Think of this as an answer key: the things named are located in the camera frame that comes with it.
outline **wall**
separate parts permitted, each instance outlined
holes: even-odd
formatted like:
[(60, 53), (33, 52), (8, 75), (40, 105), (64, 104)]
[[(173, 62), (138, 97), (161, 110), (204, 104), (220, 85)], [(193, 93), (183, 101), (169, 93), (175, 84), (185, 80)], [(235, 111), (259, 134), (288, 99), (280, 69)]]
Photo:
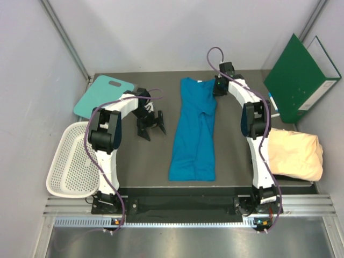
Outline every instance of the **wall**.
[[(330, 0), (305, 42), (308, 46), (317, 35), (342, 76), (344, 76), (343, 12), (344, 1)], [(319, 185), (321, 190), (331, 194), (342, 227), (344, 227), (343, 99), (344, 80), (342, 79), (299, 123), (301, 131), (317, 134), (324, 147), (324, 174)]]
[(1, 1), (0, 10), (0, 256), (30, 257), (47, 173), (85, 79), (39, 1)]
[[(89, 73), (210, 70), (223, 48), (236, 69), (269, 69), (314, 0), (50, 0)], [(219, 54), (212, 60), (219, 62)]]

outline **green binder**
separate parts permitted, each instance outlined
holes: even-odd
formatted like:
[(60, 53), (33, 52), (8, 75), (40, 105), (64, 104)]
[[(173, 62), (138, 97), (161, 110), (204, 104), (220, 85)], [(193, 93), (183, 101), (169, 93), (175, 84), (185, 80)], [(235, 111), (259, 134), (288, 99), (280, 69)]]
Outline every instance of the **green binder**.
[(295, 34), (264, 84), (284, 123), (296, 123), (341, 79), (318, 37), (305, 48)]

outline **binder label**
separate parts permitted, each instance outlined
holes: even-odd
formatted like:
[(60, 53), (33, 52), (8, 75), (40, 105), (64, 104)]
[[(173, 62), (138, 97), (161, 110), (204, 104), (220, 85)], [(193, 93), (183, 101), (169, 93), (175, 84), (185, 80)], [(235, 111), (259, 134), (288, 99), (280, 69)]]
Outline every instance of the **binder label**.
[(299, 108), (299, 110), (303, 110), (306, 111), (308, 109), (310, 109), (315, 102), (318, 101), (318, 99), (321, 98), (321, 96), (323, 94), (325, 94), (325, 92), (327, 92), (332, 85), (336, 83), (336, 81), (325, 81), (307, 100), (305, 103), (303, 103), (303, 105)]

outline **gray floor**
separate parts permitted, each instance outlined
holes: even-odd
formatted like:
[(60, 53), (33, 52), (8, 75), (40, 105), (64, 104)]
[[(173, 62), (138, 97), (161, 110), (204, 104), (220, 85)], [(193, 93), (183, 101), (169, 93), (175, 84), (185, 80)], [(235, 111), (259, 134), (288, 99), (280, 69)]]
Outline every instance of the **gray floor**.
[[(69, 245), (88, 230), (53, 229), (46, 257), (334, 257), (321, 218), (281, 218), (268, 235), (250, 228), (123, 228), (114, 236), (91, 232)], [(66, 251), (57, 252), (54, 240)]]
[[(263, 84), (262, 71), (243, 70), (240, 72), (249, 87), (268, 96)], [(250, 186), (253, 169), (246, 139), (240, 131), (241, 106), (232, 95), (217, 98), (216, 122), (214, 128), (214, 147), (216, 156), (216, 181), (213, 182), (171, 182), (168, 169), (177, 123), (180, 117), (181, 98), (180, 80), (191, 77), (196, 80), (214, 78), (212, 71), (176, 71), (156, 73), (112, 73), (105, 74), (123, 81), (138, 84), (139, 87), (164, 91), (164, 99), (155, 101), (155, 109), (162, 110), (167, 135), (158, 128), (149, 130), (151, 142), (136, 135), (136, 118), (128, 115), (123, 122), (123, 139), (117, 154), (117, 174), (122, 187), (202, 187)], [(281, 119), (273, 118), (272, 126), (293, 130), (292, 124), (284, 124)], [(305, 181), (280, 180), (283, 186), (310, 185)]]

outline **laundry basket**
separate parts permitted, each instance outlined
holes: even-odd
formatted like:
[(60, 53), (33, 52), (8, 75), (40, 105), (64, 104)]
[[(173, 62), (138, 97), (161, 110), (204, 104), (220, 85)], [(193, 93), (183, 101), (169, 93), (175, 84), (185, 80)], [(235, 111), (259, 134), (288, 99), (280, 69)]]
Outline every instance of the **laundry basket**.
[[(99, 188), (98, 168), (88, 158), (83, 144), (87, 122), (71, 124), (64, 131), (47, 178), (47, 189), (55, 196), (84, 198)], [(91, 145), (87, 148), (97, 160)]]

